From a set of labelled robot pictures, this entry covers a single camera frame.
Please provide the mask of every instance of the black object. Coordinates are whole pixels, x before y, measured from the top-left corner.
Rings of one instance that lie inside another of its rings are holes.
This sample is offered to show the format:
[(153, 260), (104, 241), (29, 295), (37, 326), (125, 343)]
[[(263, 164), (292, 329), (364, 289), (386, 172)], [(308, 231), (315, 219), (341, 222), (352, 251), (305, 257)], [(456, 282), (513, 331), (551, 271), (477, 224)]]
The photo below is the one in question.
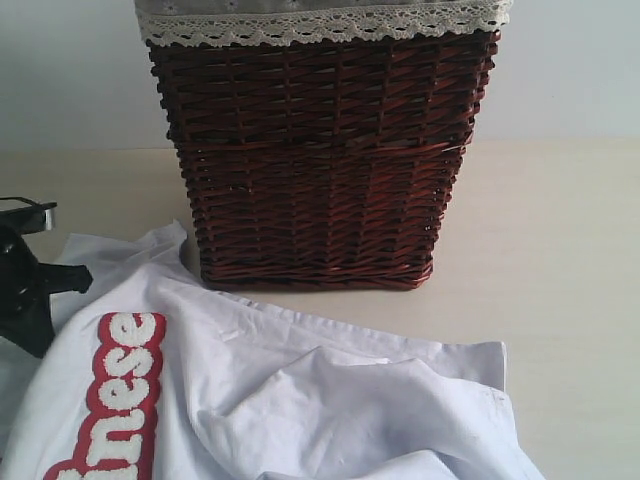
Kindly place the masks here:
[(19, 200), (28, 207), (0, 212), (0, 336), (42, 358), (55, 336), (49, 295), (85, 293), (93, 281), (85, 266), (40, 263), (21, 235), (50, 230), (55, 203)]

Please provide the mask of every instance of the wicker basket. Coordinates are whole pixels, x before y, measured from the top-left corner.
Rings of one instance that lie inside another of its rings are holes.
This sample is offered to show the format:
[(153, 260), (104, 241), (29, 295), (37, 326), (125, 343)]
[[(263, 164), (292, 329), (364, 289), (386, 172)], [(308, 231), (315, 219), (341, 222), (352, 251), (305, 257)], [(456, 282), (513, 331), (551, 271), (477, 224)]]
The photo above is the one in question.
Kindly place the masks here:
[(498, 38), (149, 43), (203, 279), (227, 289), (424, 282)]

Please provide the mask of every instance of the table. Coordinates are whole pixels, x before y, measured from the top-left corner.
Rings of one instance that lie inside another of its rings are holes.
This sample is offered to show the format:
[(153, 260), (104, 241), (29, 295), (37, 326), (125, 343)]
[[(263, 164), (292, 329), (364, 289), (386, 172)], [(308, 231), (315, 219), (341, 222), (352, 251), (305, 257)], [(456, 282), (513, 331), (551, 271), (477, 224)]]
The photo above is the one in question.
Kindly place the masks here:
[[(57, 230), (29, 237), (42, 261), (69, 232), (190, 227), (172, 150), (0, 153), (0, 167), (3, 196), (60, 204)], [(639, 246), (640, 139), (478, 143), (422, 288), (245, 294), (402, 335), (503, 340), (521, 444), (542, 472), (635, 479)], [(185, 262), (197, 270), (193, 235)]]

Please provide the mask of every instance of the white wall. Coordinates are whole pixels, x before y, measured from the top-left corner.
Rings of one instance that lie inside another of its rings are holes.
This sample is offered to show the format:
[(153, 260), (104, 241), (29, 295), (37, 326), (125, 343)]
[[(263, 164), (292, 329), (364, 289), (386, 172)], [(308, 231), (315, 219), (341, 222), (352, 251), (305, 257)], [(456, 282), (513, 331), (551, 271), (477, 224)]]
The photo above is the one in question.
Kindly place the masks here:
[[(132, 4), (0, 0), (0, 150), (169, 145)], [(635, 0), (516, 0), (476, 138), (640, 136), (639, 21)]]

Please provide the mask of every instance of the lace trim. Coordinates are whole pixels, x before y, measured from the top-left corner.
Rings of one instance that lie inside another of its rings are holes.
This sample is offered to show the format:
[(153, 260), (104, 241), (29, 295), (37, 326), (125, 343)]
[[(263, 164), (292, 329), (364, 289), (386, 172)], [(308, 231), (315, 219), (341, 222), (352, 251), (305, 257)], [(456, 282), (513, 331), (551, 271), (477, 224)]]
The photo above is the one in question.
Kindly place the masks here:
[(328, 39), (381, 40), (495, 31), (509, 22), (513, 0), (462, 0), (418, 5), (347, 7), (311, 12), (238, 15), (153, 15), (137, 9), (143, 41), (159, 46), (287, 46)]

